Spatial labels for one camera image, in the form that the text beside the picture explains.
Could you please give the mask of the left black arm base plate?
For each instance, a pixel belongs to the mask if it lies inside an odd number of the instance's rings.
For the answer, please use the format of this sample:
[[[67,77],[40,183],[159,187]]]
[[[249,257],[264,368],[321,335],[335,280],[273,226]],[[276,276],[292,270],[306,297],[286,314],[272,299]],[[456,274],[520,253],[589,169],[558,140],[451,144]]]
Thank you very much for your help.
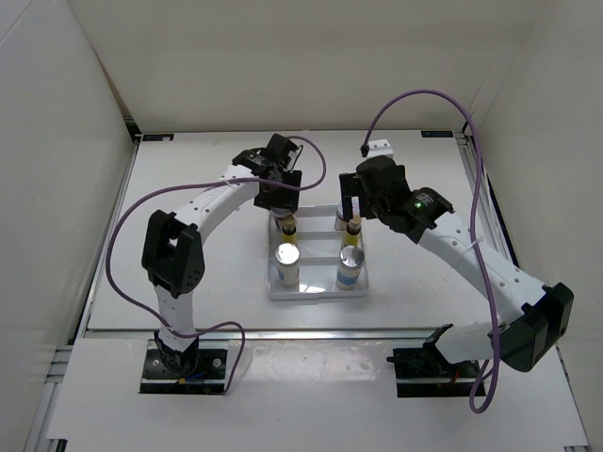
[[[199,348],[192,368],[173,372],[161,361],[156,345],[147,346],[139,393],[144,395],[220,396],[226,386],[228,349]]]

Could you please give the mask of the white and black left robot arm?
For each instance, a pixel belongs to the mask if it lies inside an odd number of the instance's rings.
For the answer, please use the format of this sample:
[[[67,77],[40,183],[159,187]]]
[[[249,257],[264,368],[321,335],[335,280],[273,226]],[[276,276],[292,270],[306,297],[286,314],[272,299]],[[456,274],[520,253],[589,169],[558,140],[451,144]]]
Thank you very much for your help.
[[[192,292],[204,272],[204,242],[239,206],[250,200],[258,207],[293,212],[299,203],[302,173],[294,170],[301,151],[288,137],[274,134],[264,148],[235,156],[218,186],[204,188],[186,205],[149,218],[142,267],[157,297],[164,322],[155,332],[161,362],[177,377],[198,368],[198,337],[192,314]],[[284,189],[271,182],[294,186]]]

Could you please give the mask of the white bottle silver lid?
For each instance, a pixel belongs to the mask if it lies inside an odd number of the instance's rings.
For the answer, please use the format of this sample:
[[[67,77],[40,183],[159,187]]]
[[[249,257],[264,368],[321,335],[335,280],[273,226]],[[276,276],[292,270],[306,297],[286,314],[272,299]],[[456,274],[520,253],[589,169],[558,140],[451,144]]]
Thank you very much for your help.
[[[292,287],[300,280],[301,254],[295,244],[282,243],[275,250],[277,278],[282,286]]]

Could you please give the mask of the yellow bottle cork cap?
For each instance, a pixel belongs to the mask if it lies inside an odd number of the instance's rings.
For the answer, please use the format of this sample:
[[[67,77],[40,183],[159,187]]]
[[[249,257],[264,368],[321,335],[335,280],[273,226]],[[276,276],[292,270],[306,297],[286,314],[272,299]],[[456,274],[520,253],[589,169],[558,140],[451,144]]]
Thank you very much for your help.
[[[298,245],[298,235],[296,219],[293,216],[287,216],[280,221],[282,242],[292,245]]]
[[[362,218],[354,215],[347,224],[346,232],[342,238],[341,249],[346,247],[357,247],[362,230]]]

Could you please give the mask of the white bottle blue label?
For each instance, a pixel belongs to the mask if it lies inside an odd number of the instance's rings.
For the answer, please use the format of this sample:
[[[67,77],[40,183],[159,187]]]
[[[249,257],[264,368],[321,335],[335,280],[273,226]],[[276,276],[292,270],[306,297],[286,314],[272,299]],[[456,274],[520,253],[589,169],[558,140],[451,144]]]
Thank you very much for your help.
[[[335,275],[335,287],[342,291],[354,291],[362,288],[361,276],[366,257],[357,246],[346,246],[339,254]]]

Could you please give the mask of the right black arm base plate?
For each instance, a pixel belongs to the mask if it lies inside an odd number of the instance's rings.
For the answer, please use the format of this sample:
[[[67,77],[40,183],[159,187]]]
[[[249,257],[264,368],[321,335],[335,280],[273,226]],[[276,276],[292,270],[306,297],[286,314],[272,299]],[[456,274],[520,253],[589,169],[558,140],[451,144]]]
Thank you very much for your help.
[[[386,361],[398,398],[467,398],[480,370],[477,361],[440,364],[422,348],[394,348]]]

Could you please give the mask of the brown jar red lid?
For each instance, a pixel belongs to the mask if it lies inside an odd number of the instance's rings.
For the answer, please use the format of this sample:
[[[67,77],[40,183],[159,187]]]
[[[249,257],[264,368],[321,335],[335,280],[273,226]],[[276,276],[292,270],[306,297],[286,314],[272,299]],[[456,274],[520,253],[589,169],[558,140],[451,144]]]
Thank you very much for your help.
[[[352,198],[351,204],[352,204],[352,215],[359,216],[360,209],[359,209],[358,198],[357,197]],[[336,207],[336,212],[335,212],[334,229],[336,231],[345,231],[347,229],[347,226],[348,226],[348,221],[345,220],[344,216],[343,216],[343,205],[342,205],[342,202],[339,202]]]
[[[294,216],[295,212],[285,208],[271,208],[270,214],[271,217],[278,222],[289,216]]]

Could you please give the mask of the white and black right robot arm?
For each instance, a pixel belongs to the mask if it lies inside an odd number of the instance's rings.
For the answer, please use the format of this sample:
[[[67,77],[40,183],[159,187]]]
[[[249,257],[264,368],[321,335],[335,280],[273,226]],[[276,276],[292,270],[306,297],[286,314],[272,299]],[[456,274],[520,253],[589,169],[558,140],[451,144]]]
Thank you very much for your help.
[[[429,187],[412,190],[405,168],[379,155],[339,176],[343,216],[378,219],[391,231],[447,263],[495,306],[488,322],[447,324],[413,355],[434,376],[456,365],[493,358],[529,372],[565,334],[574,301],[563,283],[531,277],[464,226],[447,199]]]

